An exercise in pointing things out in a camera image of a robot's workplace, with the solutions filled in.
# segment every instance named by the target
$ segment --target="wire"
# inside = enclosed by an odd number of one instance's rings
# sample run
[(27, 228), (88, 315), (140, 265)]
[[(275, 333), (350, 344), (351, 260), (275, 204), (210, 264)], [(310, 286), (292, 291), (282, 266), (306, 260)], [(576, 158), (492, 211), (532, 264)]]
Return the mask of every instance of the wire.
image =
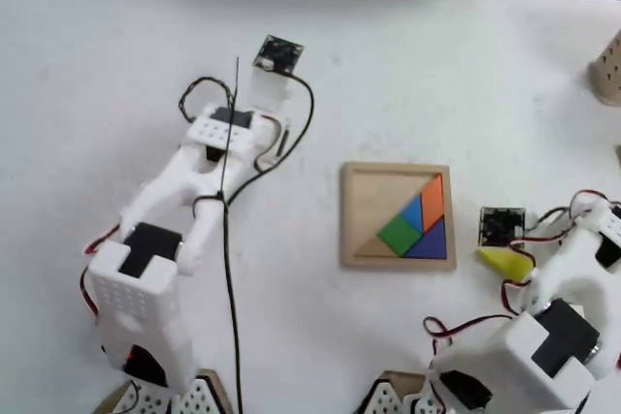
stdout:
[(138, 405), (139, 402), (139, 396), (140, 396), (140, 391), (138, 390), (138, 385), (136, 385), (136, 382), (133, 380), (129, 381), (130, 385), (133, 387), (134, 392), (136, 392), (136, 395), (134, 396), (134, 402), (132, 402), (132, 405), (129, 406), (127, 409), (125, 409), (124, 411), (118, 411), (118, 412), (111, 412), (110, 414), (127, 414), (131, 411), (134, 410), (134, 408)]
[(433, 322), (437, 325), (439, 322), (441, 324), (441, 320), (438, 317), (428, 316), (423, 319), (423, 327), (425, 328), (425, 331), (433, 338), (445, 339), (445, 338), (451, 338), (452, 336), (455, 336), (463, 332), (464, 330), (469, 329), (470, 327), (474, 327), (475, 325), (481, 324), (487, 320), (492, 320), (492, 319), (511, 320), (512, 318), (513, 317), (511, 317), (510, 315), (506, 315), (506, 314), (481, 315), (480, 317), (476, 317), (475, 319), (469, 320), (468, 322), (464, 322), (463, 324), (458, 325), (457, 327), (454, 327), (452, 329), (441, 330), (440, 332), (434, 332), (433, 330), (429, 329), (428, 322)]
[(284, 162), (287, 157), (289, 157), (289, 155), (291, 155), (291, 152), (293, 152), (295, 150), (295, 148), (298, 146), (298, 144), (302, 141), (302, 138), (305, 136), (305, 134), (307, 133), (307, 131), (309, 130), (309, 127), (311, 126), (311, 122), (312, 122), (312, 115), (314, 113), (314, 94), (312, 92), (311, 86), (304, 80), (302, 80), (301, 78), (292, 75), (290, 73), (285, 73), (285, 72), (280, 72), (278, 73), (279, 75), (282, 75), (286, 78), (289, 78), (291, 80), (297, 81), (299, 82), (301, 85), (303, 85), (305, 87), (305, 89), (309, 92), (309, 97), (310, 97), (310, 109), (309, 109), (309, 116), (307, 118), (307, 121), (304, 125), (304, 127), (302, 128), (302, 131), (300, 132), (300, 135), (298, 135), (298, 137), (296, 138), (296, 140), (293, 142), (293, 144), (291, 145), (291, 147), (289, 147), (289, 149), (282, 155), (282, 157), (280, 157), (280, 159), (278, 159), (278, 161), (269, 169), (265, 169), (263, 172), (258, 173), (255, 176), (252, 176), (251, 178), (247, 179), (238, 189), (237, 191), (235, 191), (233, 193), (233, 195), (229, 198), (229, 206), (233, 204), (233, 202), (237, 199), (237, 197), (246, 189), (248, 188), (248, 186), (253, 183), (254, 181), (256, 181), (257, 179), (259, 179), (261, 176), (267, 175), (269, 172), (274, 171), (275, 169), (277, 169), (280, 164), (282, 164), (282, 162)]
[(274, 118), (270, 115), (261, 115), (261, 116), (267, 120), (270, 120), (272, 123), (274, 123), (274, 126), (277, 127), (277, 134), (274, 140), (272, 141), (272, 143), (270, 144), (270, 146), (254, 158), (254, 162), (252, 163), (252, 166), (254, 167), (254, 170), (256, 170), (259, 173), (264, 172), (264, 170), (259, 165), (259, 159), (263, 157), (265, 154), (267, 154), (268, 152), (270, 152), (274, 148), (274, 146), (277, 144), (280, 137), (282, 136), (282, 124), (280, 123), (280, 121), (278, 121), (277, 118)]
[[(101, 243), (104, 242), (106, 239), (109, 239), (112, 235), (114, 235), (118, 231), (119, 228), (120, 228), (120, 223), (117, 223), (116, 225), (114, 225), (106, 234), (94, 240), (91, 244), (89, 244), (84, 250), (84, 254), (86, 254), (87, 256), (92, 256), (93, 254), (95, 254), (97, 250), (99, 249), (99, 246), (101, 245)], [(82, 294), (82, 298), (84, 299), (86, 306), (90, 309), (90, 311), (93, 313), (96, 319), (97, 317), (99, 317), (99, 309), (97, 308), (97, 304), (95, 304), (95, 301), (90, 297), (90, 295), (88, 294), (88, 291), (86, 290), (85, 277), (86, 277), (87, 271), (88, 271), (88, 266), (84, 267), (84, 270), (80, 274), (80, 293)]]
[(585, 213), (585, 212), (580, 212), (580, 213), (579, 213), (578, 215), (576, 215), (576, 216), (572, 215), (572, 207), (573, 207), (573, 203), (575, 202), (575, 200), (577, 199), (577, 197), (578, 197), (580, 194), (593, 194), (593, 195), (598, 196), (598, 197), (600, 197), (600, 198), (602, 198), (602, 199), (606, 199), (606, 200), (608, 200), (608, 197), (607, 197), (604, 193), (602, 193), (602, 192), (600, 192), (600, 191), (596, 191), (595, 189), (581, 189), (581, 190), (579, 190), (578, 192), (576, 192), (576, 193), (573, 195), (572, 200), (570, 201), (570, 206), (569, 206), (569, 211), (568, 211), (568, 214), (569, 214), (569, 216), (570, 216), (570, 220), (571, 220), (571, 221), (574, 221), (574, 219), (575, 219), (577, 216), (581, 215), (582, 213)]
[(99, 237), (98, 239), (93, 241), (91, 244), (89, 244), (84, 250), (84, 254), (86, 254), (87, 256), (92, 256), (93, 254), (95, 254), (97, 252), (97, 249), (99, 249), (99, 245), (102, 242), (104, 242), (106, 239), (109, 239), (112, 235), (114, 235), (118, 231), (119, 228), (120, 228), (120, 223), (117, 223), (116, 225), (114, 225), (105, 235)]
[(544, 215), (542, 215), (537, 222), (535, 222), (535, 225), (533, 225), (530, 228), (526, 229), (526, 232), (532, 232), (534, 230), (536, 230), (539, 225), (541, 225), (541, 223), (543, 223), (545, 220), (547, 220), (550, 216), (554, 215), (557, 212), (560, 212), (559, 215), (557, 215), (557, 217), (552, 220), (552, 222), (550, 222), (550, 225), (554, 225), (556, 222), (558, 222), (561, 218), (563, 218), (563, 216), (570, 210), (569, 207), (565, 207), (565, 206), (558, 206), (555, 208), (551, 208), (548, 212), (546, 212)]
[(84, 270), (80, 274), (80, 292), (82, 293), (82, 297), (84, 299), (84, 302), (86, 303), (86, 306), (88, 306), (88, 308), (93, 313), (96, 319), (97, 317), (99, 317), (99, 309), (97, 308), (97, 304), (95, 304), (93, 299), (88, 294), (88, 291), (86, 291), (86, 285), (84, 283), (84, 278), (86, 277), (87, 271), (88, 271), (88, 266), (84, 267)]
[(192, 211), (196, 216), (196, 205), (201, 201), (215, 200), (222, 202), (222, 243), (223, 243), (223, 255), (224, 255), (224, 274), (226, 276), (226, 290), (229, 297), (229, 306), (231, 309), (231, 323), (233, 327), (233, 343), (235, 346), (235, 383), (237, 389), (237, 409), (238, 414), (244, 414), (244, 403), (242, 397), (242, 357), (240, 351), (240, 333), (237, 321), (237, 309), (235, 306), (235, 293), (233, 290), (233, 279), (231, 277), (231, 261), (229, 254), (229, 207), (224, 197), (224, 175), (226, 172), (226, 165), (228, 162), (228, 153), (231, 144), (231, 133), (233, 128), (233, 118), (235, 116), (235, 104), (237, 98), (237, 85), (235, 90), (235, 97), (231, 102), (231, 112), (229, 115), (229, 130), (226, 138), (226, 148), (224, 150), (224, 159), (222, 162), (222, 176), (220, 177), (220, 189), (214, 195), (199, 196), (192, 204)]
[(434, 393), (434, 397), (436, 397), (436, 399), (440, 403), (440, 406), (442, 406), (442, 411), (440, 411), (440, 414), (445, 414), (446, 413), (446, 404), (444, 404), (444, 401), (441, 398), (440, 394), (436, 391), (436, 387), (434, 387), (434, 384), (429, 382), (429, 385), (431, 386), (431, 391)]
[(586, 406), (586, 401), (589, 400), (589, 395), (591, 394), (589, 393), (586, 397), (584, 397), (582, 402), (578, 405), (578, 408), (575, 410), (574, 414), (580, 414), (584, 410), (584, 406)]
[(511, 307), (511, 305), (508, 302), (508, 297), (507, 297), (507, 286), (514, 286), (516, 288), (524, 288), (525, 286), (528, 286), (531, 284), (531, 281), (525, 281), (523, 283), (520, 283), (518, 281), (513, 281), (513, 280), (504, 280), (503, 283), (501, 284), (501, 300), (503, 301), (503, 307), (509, 311), (511, 314), (513, 315), (520, 315), (519, 312), (516, 312), (515, 310), (513, 310), (513, 308)]
[(528, 260), (531, 261), (531, 264), (533, 264), (533, 268), (535, 268), (537, 266), (537, 259), (535, 258), (535, 256), (530, 252), (525, 251), (524, 249), (520, 249), (518, 244), (520, 244), (520, 240), (514, 239), (508, 244), (508, 248), (511, 251), (528, 258)]
[[(442, 332), (448, 332), (448, 328), (446, 327), (446, 325), (444, 324), (444, 322), (442, 320), (440, 320), (438, 317), (434, 317), (434, 316), (427, 316), (425, 317), (425, 319), (423, 320), (423, 327), (425, 327), (425, 331), (427, 331), (427, 333), (429, 332), (429, 329), (427, 327), (427, 323), (426, 322), (433, 322), (434, 324), (436, 324), (438, 327), (440, 327), (440, 330)], [(433, 340), (433, 347), (434, 347), (434, 356), (436, 356), (436, 354), (438, 354), (438, 346), (437, 346), (437, 340), (434, 338)], [(448, 337), (448, 345), (450, 346), (451, 344), (453, 344), (453, 338), (452, 337)]]
[(229, 109), (232, 107), (233, 100), (235, 98), (237, 98), (237, 85), (235, 86), (235, 95), (234, 95), (233, 93), (231, 93), (231, 89), (229, 88), (229, 86), (227, 86), (224, 81), (219, 80), (218, 78), (214, 78), (214, 77), (200, 77), (200, 78), (194, 80), (193, 82), (191, 82), (187, 86), (187, 88), (185, 89), (185, 91), (181, 95), (181, 98), (179, 99), (179, 110), (181, 111), (181, 115), (183, 115), (183, 118), (185, 118), (185, 121), (187, 121), (188, 123), (193, 123), (194, 120), (196, 119), (196, 117), (195, 116), (190, 116), (190, 115), (187, 114), (187, 111), (185, 110), (185, 98), (187, 98), (187, 96), (189, 96), (192, 93), (194, 88), (196, 86), (198, 86), (203, 81), (213, 82), (213, 83), (217, 84), (218, 86), (220, 86), (224, 90), (224, 94), (226, 95), (226, 106)]

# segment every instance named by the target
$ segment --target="yellow piece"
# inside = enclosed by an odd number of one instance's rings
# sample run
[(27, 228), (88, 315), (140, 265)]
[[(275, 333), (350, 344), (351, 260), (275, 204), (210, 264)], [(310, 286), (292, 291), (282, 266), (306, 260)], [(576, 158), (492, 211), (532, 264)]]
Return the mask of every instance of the yellow piece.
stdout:
[(479, 247), (476, 252), (485, 264), (509, 280), (522, 282), (533, 270), (528, 257), (507, 247)]

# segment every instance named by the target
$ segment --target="green square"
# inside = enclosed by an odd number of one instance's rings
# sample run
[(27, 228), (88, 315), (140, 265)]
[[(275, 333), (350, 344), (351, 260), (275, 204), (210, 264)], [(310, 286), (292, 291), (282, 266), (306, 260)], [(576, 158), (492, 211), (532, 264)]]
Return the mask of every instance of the green square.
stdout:
[(388, 222), (384, 228), (379, 231), (377, 236), (384, 241), (395, 254), (399, 257), (404, 257), (404, 254), (408, 252), (422, 235), (414, 230), (406, 219), (399, 214)]

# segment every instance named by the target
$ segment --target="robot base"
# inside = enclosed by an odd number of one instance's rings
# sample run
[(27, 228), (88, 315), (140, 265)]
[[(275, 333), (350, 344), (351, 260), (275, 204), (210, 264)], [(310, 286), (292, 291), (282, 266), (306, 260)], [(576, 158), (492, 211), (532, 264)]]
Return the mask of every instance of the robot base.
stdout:
[(425, 375), (386, 370), (374, 382), (355, 414), (440, 414), (442, 407)]
[(138, 387), (138, 403), (134, 405), (136, 390), (130, 382), (114, 390), (93, 414), (115, 414), (126, 412), (145, 414), (233, 414), (233, 408), (226, 396), (224, 387), (214, 370), (202, 369), (188, 390), (181, 395), (160, 387), (136, 381)]

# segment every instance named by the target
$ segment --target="tangram puzzle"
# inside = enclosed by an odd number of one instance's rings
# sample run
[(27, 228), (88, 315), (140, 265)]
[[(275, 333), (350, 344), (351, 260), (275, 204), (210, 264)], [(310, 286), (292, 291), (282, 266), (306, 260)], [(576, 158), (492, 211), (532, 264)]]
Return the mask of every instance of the tangram puzzle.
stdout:
[(444, 166), (343, 166), (343, 263), (455, 269), (450, 179)]

